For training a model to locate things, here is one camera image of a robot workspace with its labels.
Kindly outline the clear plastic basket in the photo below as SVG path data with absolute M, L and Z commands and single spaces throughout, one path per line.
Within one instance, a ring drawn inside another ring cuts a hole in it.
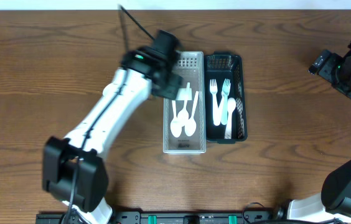
M 171 133 L 171 121 L 173 119 L 172 100 L 165 99 L 163 114 L 163 152 L 167 154 L 202 154 L 206 151 L 206 128 L 205 128 L 205 87 L 204 87 L 204 54 L 202 52 L 182 52 L 173 72 L 182 77 L 176 102 L 177 115 L 187 102 L 189 118 L 192 113 L 195 92 L 199 92 L 197 108 L 195 112 L 196 130 L 188 137 L 185 134 L 185 124 L 179 138 Z

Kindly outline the white plastic spoon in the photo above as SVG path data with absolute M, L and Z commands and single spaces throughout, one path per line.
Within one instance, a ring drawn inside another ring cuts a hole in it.
M 175 138 L 179 138 L 182 132 L 182 126 L 180 125 L 179 119 L 177 117 L 175 100 L 172 100 L 172 111 L 173 111 L 173 119 L 171 121 L 171 133 Z
M 197 108 L 197 103 L 198 103 L 198 98 L 199 98 L 199 92 L 196 91 L 195 92 L 195 96 L 194 96 L 194 102 L 193 102 L 193 107 L 192 107 L 192 113 L 191 113 L 191 116 L 190 118 L 187 120 L 187 122 L 185 123 L 185 134 L 188 136 L 188 137 L 191 137 L 194 133 L 195 133 L 195 130 L 196 130 L 196 121 L 195 121 L 195 112 L 196 112 L 196 108 Z
M 189 118 L 189 112 L 187 111 L 187 102 L 188 100 L 184 100 L 184 106 L 183 108 L 179 111 L 177 118 L 180 122 L 180 124 L 183 126 L 185 124 L 185 122 L 188 120 Z
M 234 112 L 235 108 L 236 108 L 235 99 L 229 98 L 228 105 L 227 105 L 228 117 L 227 117 L 227 125 L 225 128 L 225 139 L 232 138 L 232 116 L 233 116 L 233 112 Z

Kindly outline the black plastic basket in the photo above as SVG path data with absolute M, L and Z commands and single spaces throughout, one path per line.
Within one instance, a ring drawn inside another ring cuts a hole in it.
M 231 87 L 228 98 L 234 98 L 236 108 L 232 116 L 232 138 L 225 139 L 226 125 L 213 125 L 212 94 L 209 90 L 210 79 L 217 81 L 217 103 L 222 99 L 222 86 L 225 79 L 230 79 Z M 245 87 L 243 83 L 243 62 L 241 56 L 231 52 L 214 52 L 204 57 L 204 87 L 206 111 L 206 138 L 219 144 L 233 144 L 245 141 L 248 137 L 246 120 Z

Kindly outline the white plastic fork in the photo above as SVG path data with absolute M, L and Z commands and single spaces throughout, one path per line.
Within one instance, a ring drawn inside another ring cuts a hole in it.
M 218 87 L 217 87 L 216 79 L 210 79 L 209 84 L 210 84 L 209 90 L 210 90 L 210 93 L 212 94 L 213 125 L 219 126 L 220 125 L 220 117 L 219 117 L 219 113 L 218 113 L 218 103 L 217 103 Z
M 220 101 L 220 104 L 218 106 L 218 118 L 221 119 L 222 118 L 222 114 L 223 114 L 223 107 L 224 107 L 224 104 L 225 104 L 225 94 L 224 92 L 222 92 L 222 99 Z

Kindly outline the pale green plastic fork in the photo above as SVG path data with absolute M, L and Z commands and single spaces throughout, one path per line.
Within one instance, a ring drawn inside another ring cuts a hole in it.
M 227 124 L 227 103 L 228 96 L 230 93 L 231 81 L 230 79 L 225 79 L 222 86 L 222 107 L 221 107 L 221 120 L 220 123 L 222 125 Z

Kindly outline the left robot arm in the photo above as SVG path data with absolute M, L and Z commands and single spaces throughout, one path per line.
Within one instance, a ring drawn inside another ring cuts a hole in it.
M 52 136 L 45 143 L 42 188 L 67 204 L 62 223 L 72 222 L 73 214 L 82 223 L 110 221 L 104 161 L 124 124 L 149 96 L 176 98 L 182 78 L 172 70 L 179 45 L 176 36 L 159 30 L 152 45 L 127 52 L 88 115 L 64 138 Z

